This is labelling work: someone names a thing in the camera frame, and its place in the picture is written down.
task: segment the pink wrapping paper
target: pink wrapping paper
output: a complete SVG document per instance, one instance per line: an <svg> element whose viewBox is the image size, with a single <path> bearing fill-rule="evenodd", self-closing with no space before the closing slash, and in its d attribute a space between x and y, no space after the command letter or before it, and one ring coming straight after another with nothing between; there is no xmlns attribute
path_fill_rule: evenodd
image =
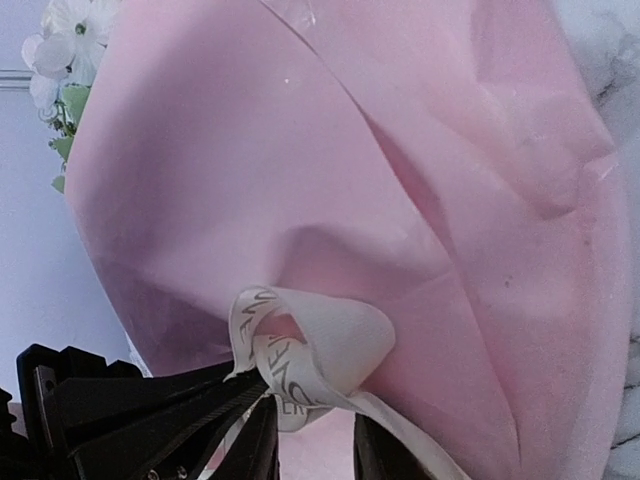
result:
<svg viewBox="0 0 640 480"><path fill-rule="evenodd" d="M543 1L130 0L67 197L154 373L229 359L247 285L353 298L396 328L365 388L474 480L599 480L613 152Z"/></svg>

